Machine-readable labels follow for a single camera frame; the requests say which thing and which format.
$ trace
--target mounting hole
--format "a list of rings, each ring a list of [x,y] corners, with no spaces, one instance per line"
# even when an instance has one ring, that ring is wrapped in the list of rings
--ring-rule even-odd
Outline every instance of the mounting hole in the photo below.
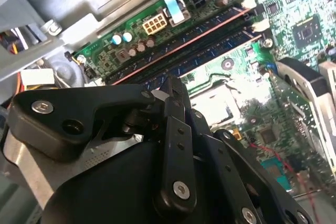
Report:
[[[288,74],[285,75],[285,82],[287,82],[289,85],[292,85],[292,81],[290,80]]]
[[[68,119],[62,123],[62,129],[69,135],[80,135],[84,131],[84,126],[77,120]]]
[[[181,135],[184,134],[184,130],[183,130],[182,128],[179,128],[177,131],[178,131]]]
[[[288,210],[285,210],[285,214],[290,219],[290,221],[294,224],[298,224],[298,220],[295,218],[295,216]]]
[[[182,150],[182,151],[184,150],[184,145],[183,145],[183,144],[178,143],[177,146],[178,146],[178,148],[179,148],[180,150]]]

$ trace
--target chipset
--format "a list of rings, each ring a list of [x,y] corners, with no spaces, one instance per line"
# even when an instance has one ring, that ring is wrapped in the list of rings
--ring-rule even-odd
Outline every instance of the chipset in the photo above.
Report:
[[[279,132],[273,126],[268,126],[258,131],[264,144],[270,144],[278,139]]]
[[[297,48],[303,48],[322,38],[319,17],[314,15],[293,27],[293,36]]]

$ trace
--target screw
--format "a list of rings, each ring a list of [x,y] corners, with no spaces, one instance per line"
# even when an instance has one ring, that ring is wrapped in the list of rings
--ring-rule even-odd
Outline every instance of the screw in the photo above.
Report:
[[[151,96],[148,94],[147,91],[142,91],[141,94],[146,97],[146,98],[150,98]]]
[[[190,191],[187,185],[181,181],[176,181],[173,184],[173,190],[176,196],[180,199],[189,199]]]
[[[231,138],[231,136],[230,136],[227,132],[224,132],[223,135],[224,135],[224,137],[226,137],[227,139],[230,139],[230,138]]]
[[[196,115],[198,118],[202,118],[202,114],[199,113],[198,111],[195,111],[195,115]]]
[[[273,46],[273,40],[272,39],[265,39],[263,43],[263,47],[265,48],[271,48]]]
[[[33,102],[31,107],[32,110],[39,114],[50,114],[52,111],[54,111],[53,105],[48,101]]]
[[[177,131],[178,131],[181,135],[184,134],[184,130],[183,130],[182,128],[178,128]]]
[[[301,212],[299,212],[299,211],[298,211],[298,216],[303,221],[303,223],[309,224],[307,218]]]
[[[257,224],[257,218],[255,217],[255,215],[253,214],[253,212],[250,209],[244,207],[242,209],[242,213],[243,213],[243,216],[244,216],[245,220],[248,223]]]
[[[86,58],[84,55],[77,56],[77,61],[81,64],[84,64],[86,62]]]

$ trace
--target yellow wire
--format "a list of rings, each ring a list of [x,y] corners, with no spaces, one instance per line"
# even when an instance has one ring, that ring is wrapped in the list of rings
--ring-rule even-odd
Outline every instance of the yellow wire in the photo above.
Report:
[[[16,45],[13,43],[13,50],[14,50],[14,54],[16,54],[17,55],[17,47],[16,47]]]
[[[79,61],[78,60],[76,60],[73,56],[71,56],[71,58],[72,58],[72,60],[77,64],[77,65],[79,65],[80,66],[80,63],[79,63]]]
[[[32,88],[29,88],[28,90],[35,90],[35,89],[38,89],[39,87],[41,87],[42,85],[36,85],[36,86],[34,86],[34,87],[32,87]]]

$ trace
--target white connector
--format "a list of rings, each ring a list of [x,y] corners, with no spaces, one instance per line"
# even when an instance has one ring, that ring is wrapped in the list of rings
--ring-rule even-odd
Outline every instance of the white connector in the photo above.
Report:
[[[157,14],[151,19],[147,20],[142,24],[143,29],[145,29],[148,35],[156,34],[158,31],[162,30],[167,26],[167,20],[162,13]]]

